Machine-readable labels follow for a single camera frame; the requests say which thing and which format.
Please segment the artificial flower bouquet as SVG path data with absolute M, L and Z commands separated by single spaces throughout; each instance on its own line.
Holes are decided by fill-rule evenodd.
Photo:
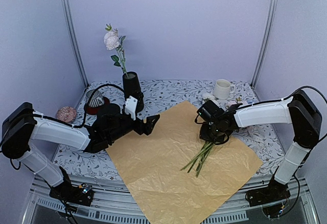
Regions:
M 242 103 L 242 105 L 240 107 L 245 106 L 245 103 L 244 102 L 237 102 L 237 103 Z M 196 124 L 202 125 L 202 122 L 203 121 L 204 120 L 201 117 L 195 118 L 195 123 Z M 188 169 L 188 172 L 190 172 L 193 169 L 194 165 L 195 164 L 198 164 L 197 167 L 196 167 L 196 169 L 195 169 L 195 171 L 196 171 L 196 177 L 198 177 L 199 174 L 200 174 L 200 171 L 201 171 L 201 169 L 202 169 L 202 167 L 203 167 L 203 165 L 204 165 L 207 157 L 209 156 L 211 150 L 213 149 L 213 147 L 214 146 L 220 146 L 220 145 L 223 145 L 225 143 L 226 142 L 206 142 L 206 141 L 204 141 L 204 144 L 203 144 L 202 148 L 200 149 L 200 151 L 182 168 L 182 170 Z

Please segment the orange wrapping paper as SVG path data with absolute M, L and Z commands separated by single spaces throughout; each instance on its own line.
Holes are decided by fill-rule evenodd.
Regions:
M 148 136 L 130 132 L 107 153 L 150 223 L 201 223 L 261 167 L 237 138 L 214 146 L 199 174 L 186 164 L 203 146 L 196 107 L 188 101 L 161 113 Z

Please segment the white rose stem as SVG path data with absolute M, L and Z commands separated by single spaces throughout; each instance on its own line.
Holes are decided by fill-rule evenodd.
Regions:
M 104 45 L 108 51 L 115 50 L 116 52 L 116 54 L 110 56 L 111 60 L 113 61 L 113 65 L 120 67 L 123 74 L 128 77 L 124 49 L 124 40 L 126 36 L 120 36 L 118 29 L 114 29 L 111 24 L 106 24 L 105 30 L 106 33 L 103 38 Z

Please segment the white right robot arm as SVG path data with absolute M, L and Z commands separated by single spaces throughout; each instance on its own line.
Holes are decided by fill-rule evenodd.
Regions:
M 243 105 L 237 103 L 224 110 L 212 100 L 206 101 L 197 114 L 202 122 L 199 138 L 216 145 L 229 140 L 240 129 L 263 124 L 291 124 L 293 144 L 277 168 L 275 181 L 264 191 L 268 201 L 276 201 L 297 169 L 306 161 L 311 150 L 324 137 L 320 135 L 322 114 L 302 86 L 285 98 Z

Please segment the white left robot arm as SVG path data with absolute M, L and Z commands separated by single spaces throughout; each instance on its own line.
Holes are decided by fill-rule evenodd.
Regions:
M 66 182 L 64 172 L 35 147 L 33 140 L 42 140 L 67 145 L 88 153 L 100 152 L 131 131 L 150 135 L 159 120 L 153 115 L 141 120 L 128 107 L 116 104 L 105 105 L 91 125 L 73 125 L 35 111 L 25 102 L 4 122 L 1 141 L 2 154 L 18 160 L 33 173 L 41 176 L 64 200 L 72 200 L 76 189 Z

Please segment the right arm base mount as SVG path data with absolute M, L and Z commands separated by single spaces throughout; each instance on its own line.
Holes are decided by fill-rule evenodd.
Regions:
M 246 192 L 245 199 L 251 207 L 273 203 L 279 200 L 288 201 L 291 196 L 288 190 L 288 185 L 281 184 L 274 179 L 274 175 L 269 181 L 268 186 L 253 189 Z M 282 216 L 286 204 L 276 204 L 267 206 L 262 209 L 264 215 L 270 219 L 279 218 Z

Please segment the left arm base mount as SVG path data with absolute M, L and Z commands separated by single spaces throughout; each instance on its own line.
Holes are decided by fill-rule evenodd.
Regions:
M 92 186 L 86 183 L 73 186 L 66 171 L 62 167 L 59 169 L 63 174 L 63 182 L 56 187 L 51 187 L 49 196 L 61 201 L 90 207 L 94 196 Z

